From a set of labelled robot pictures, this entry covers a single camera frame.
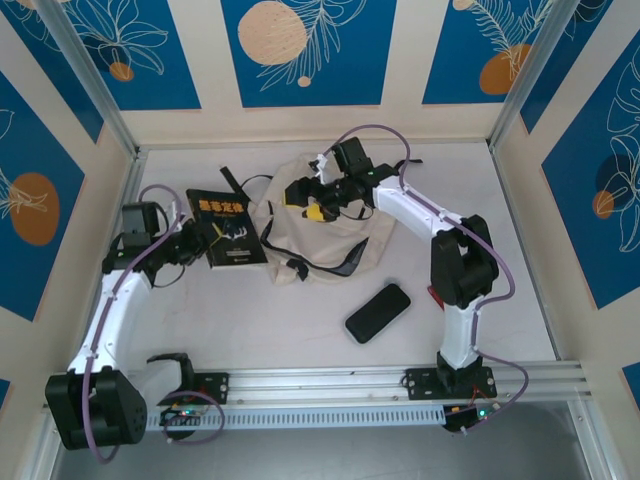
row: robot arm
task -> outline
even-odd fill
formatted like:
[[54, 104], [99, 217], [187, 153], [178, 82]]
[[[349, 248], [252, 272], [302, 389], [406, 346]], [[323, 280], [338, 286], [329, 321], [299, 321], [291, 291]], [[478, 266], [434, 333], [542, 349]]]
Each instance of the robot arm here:
[[[478, 215], [462, 218], [446, 211], [411, 186], [401, 186], [398, 171], [387, 164], [374, 167], [358, 138], [339, 143], [332, 150], [344, 176], [324, 183], [323, 179], [328, 176], [322, 169], [327, 162], [319, 156], [311, 164], [317, 171], [316, 176], [300, 179], [287, 188], [286, 203], [305, 207], [308, 198], [312, 197], [325, 220], [332, 221], [340, 215], [340, 208], [354, 200], [363, 200], [366, 205], [395, 217], [419, 238], [431, 243], [431, 284], [443, 300], [445, 312], [445, 333], [437, 358], [437, 375], [443, 389], [452, 398], [465, 398], [472, 390], [473, 379], [483, 368], [482, 358], [476, 353], [473, 342], [476, 306], [491, 292], [499, 272], [493, 257], [452, 223], [445, 221], [445, 217], [464, 225], [491, 245], [486, 222]], [[416, 198], [431, 205], [432, 210], [425, 208]]]
[[[47, 382], [45, 396], [62, 442], [69, 450], [88, 446], [81, 400], [88, 358], [93, 358], [89, 372], [89, 410], [97, 446], [138, 443], [144, 435], [148, 409], [176, 389], [192, 388], [193, 368], [185, 354], [153, 357], [134, 379], [129, 378], [127, 355], [135, 321], [149, 297], [157, 272], [168, 263], [186, 267], [204, 254], [206, 241], [197, 224], [188, 220], [176, 229], [133, 268], [117, 295], [113, 294], [127, 266], [160, 238], [158, 207], [153, 202], [123, 207], [123, 233], [103, 261], [100, 300], [86, 338], [67, 373], [53, 375]], [[167, 219], [166, 223], [168, 228], [170, 221]], [[99, 331], [108, 302], [111, 302], [110, 309]]]

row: black phone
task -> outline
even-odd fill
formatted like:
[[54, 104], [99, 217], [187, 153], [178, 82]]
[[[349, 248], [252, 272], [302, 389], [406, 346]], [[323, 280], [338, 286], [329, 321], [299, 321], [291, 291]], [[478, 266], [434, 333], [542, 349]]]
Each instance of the black phone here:
[[345, 326], [358, 343], [367, 343], [409, 305], [411, 299], [407, 294], [395, 283], [390, 283], [351, 315]]

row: metal corner post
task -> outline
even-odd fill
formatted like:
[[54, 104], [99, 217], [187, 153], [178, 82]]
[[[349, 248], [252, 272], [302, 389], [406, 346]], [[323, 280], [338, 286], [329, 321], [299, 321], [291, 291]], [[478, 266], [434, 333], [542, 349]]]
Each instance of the metal corner post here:
[[105, 123], [109, 125], [132, 161], [135, 161], [137, 145], [133, 135], [120, 115], [120, 110], [100, 76], [100, 72], [64, 12], [63, 4], [56, 0], [33, 0], [33, 4], [73, 72], [104, 118]]
[[553, 52], [558, 40], [560, 40], [565, 26], [580, 3], [580, 0], [548, 1], [554, 3], [553, 8], [542, 28], [540, 28], [540, 33], [533, 44], [533, 48], [507, 94], [498, 119], [489, 134], [489, 150], [492, 153], [520, 112], [542, 69], [549, 60], [551, 52]]

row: book cover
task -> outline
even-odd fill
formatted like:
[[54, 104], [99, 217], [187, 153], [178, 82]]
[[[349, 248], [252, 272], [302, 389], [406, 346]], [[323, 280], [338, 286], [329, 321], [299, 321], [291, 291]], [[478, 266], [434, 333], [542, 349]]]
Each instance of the book cover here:
[[209, 242], [211, 268], [267, 263], [242, 197], [235, 193], [187, 190], [193, 216]]

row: white floor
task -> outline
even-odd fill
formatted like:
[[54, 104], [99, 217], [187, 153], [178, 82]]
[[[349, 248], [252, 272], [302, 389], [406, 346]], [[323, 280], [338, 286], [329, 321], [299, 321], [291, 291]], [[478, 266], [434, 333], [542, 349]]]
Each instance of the white floor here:
[[[364, 142], [375, 163], [403, 158], [396, 142]], [[229, 190], [221, 166], [242, 182], [274, 173], [301, 153], [319, 152], [321, 143], [274, 143], [213, 149], [153, 150], [142, 186], [164, 183], [183, 195], [187, 188]], [[505, 199], [482, 143], [413, 144], [408, 181], [443, 207], [463, 216], [483, 216], [494, 246], [513, 271], [516, 296], [488, 306], [479, 344], [487, 353], [511, 360], [555, 360], [531, 279]], [[247, 193], [258, 200], [267, 180], [255, 180]], [[166, 204], [164, 193], [150, 194]], [[176, 285], [152, 292], [136, 325], [131, 365], [157, 353], [187, 352], [197, 369], [390, 366], [434, 363], [443, 334], [443, 313], [427, 293], [430, 246], [397, 224], [378, 267], [340, 285], [295, 283], [275, 287], [264, 270], [212, 271], [203, 258]], [[179, 272], [166, 267], [158, 282]], [[394, 279], [412, 306], [366, 345], [344, 330], [344, 321]], [[501, 274], [494, 293], [506, 291]]]

